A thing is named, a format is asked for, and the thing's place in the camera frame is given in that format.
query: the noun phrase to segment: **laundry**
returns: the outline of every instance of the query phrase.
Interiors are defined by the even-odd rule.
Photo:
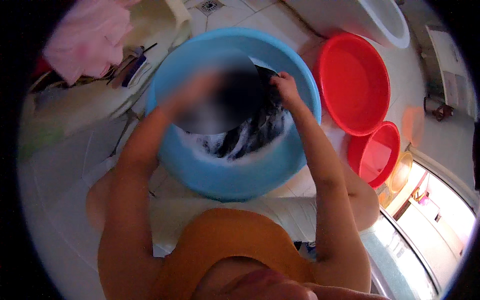
[[[291,124],[291,115],[281,104],[280,94],[271,85],[270,78],[276,72],[257,66],[261,84],[265,91],[261,108],[237,128],[221,134],[200,135],[185,132],[197,148],[212,157],[237,160],[260,150],[281,136]]]
[[[122,41],[132,30],[125,7],[138,1],[78,0],[43,49],[45,60],[68,85],[81,75],[104,76],[122,61]]]

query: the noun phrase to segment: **plastic basin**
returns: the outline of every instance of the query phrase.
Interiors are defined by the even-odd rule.
[[[400,154],[392,174],[386,180],[386,185],[392,193],[397,193],[407,184],[412,170],[413,156],[410,152]]]
[[[212,47],[229,45],[264,62],[276,72],[290,73],[297,83],[301,98],[313,112],[318,123],[321,105],[317,85],[303,60],[283,42],[263,32],[246,28],[222,28],[199,35],[167,56],[158,68],[149,91],[146,113],[150,113],[175,84],[172,74],[188,68],[175,52],[189,43],[204,41]],[[223,202],[244,201],[261,196],[285,183],[306,164],[300,136],[291,126],[288,132],[272,145],[266,146],[248,163],[222,165],[198,159],[171,125],[159,150],[167,171],[190,189]]]
[[[371,134],[352,136],[347,159],[352,170],[376,189],[390,176],[400,154],[400,133],[384,121]]]
[[[365,39],[350,33],[327,40],[313,75],[322,106],[346,133],[367,135],[384,120],[390,102],[385,64]]]

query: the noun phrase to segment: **clothes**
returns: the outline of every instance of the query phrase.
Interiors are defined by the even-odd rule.
[[[177,246],[184,228],[197,216],[213,208],[230,208],[263,215],[280,225],[290,240],[313,242],[316,232],[315,197],[267,198],[222,203],[205,198],[172,198],[161,189],[150,199],[150,224],[155,256],[165,256]]]
[[[139,0],[78,0],[48,40],[43,55],[72,85],[83,74],[102,77],[123,58],[122,40],[131,31],[125,5]]]
[[[184,229],[175,250],[165,257],[153,294],[188,300],[211,266],[233,256],[255,259],[298,282],[316,282],[312,263],[299,255],[279,225],[256,213],[217,208]]]
[[[192,148],[231,162],[257,152],[262,147],[283,135],[293,124],[293,118],[281,104],[277,88],[270,84],[277,73],[268,68],[255,65],[264,97],[260,109],[240,126],[224,133],[202,135],[180,132]]]

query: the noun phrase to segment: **white container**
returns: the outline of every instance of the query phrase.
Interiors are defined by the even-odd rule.
[[[384,47],[406,48],[410,32],[394,0],[284,0],[319,34],[347,31]]]

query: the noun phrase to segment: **wall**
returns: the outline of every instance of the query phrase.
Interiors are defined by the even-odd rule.
[[[428,36],[425,25],[442,26],[442,21],[425,0],[407,0],[399,7],[405,16],[410,32],[415,37],[416,48],[419,48],[419,53],[423,52],[426,54],[424,62],[429,70],[429,81],[437,83],[436,85],[438,85],[442,82],[442,76],[440,74],[438,61],[435,57],[432,41]]]
[[[440,208],[440,215],[442,216],[440,221],[442,222],[438,222],[438,225],[443,226],[447,234],[449,230],[447,227],[451,228],[450,230],[465,245],[475,224],[475,217],[472,212],[451,189],[435,176],[430,176],[427,191],[430,193],[430,199]]]
[[[426,259],[440,286],[446,287],[458,260],[442,236],[413,205],[408,207],[398,224]]]

